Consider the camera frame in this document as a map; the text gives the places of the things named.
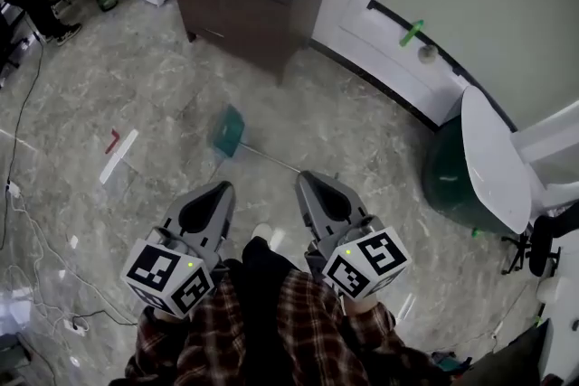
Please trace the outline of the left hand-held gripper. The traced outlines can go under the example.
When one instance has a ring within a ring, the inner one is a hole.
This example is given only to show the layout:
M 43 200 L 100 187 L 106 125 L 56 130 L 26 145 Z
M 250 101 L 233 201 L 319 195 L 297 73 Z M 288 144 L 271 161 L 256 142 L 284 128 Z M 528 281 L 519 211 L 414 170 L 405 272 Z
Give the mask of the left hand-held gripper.
M 231 225 L 235 191 L 228 181 L 178 196 L 161 226 L 129 253 L 121 279 L 144 303 L 184 319 L 225 274 L 218 254 Z

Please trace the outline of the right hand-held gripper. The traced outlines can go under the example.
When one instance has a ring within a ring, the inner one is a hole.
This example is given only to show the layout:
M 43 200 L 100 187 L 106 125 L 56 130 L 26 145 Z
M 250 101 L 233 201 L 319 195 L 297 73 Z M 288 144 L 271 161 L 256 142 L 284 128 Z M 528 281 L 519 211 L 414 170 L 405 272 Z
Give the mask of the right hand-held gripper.
M 305 254 L 310 272 L 340 296 L 360 301 L 391 284 L 412 263 L 394 228 L 367 216 L 359 195 L 338 179 L 302 171 L 295 192 L 304 224 L 316 239 Z M 358 223 L 331 235 L 345 222 Z

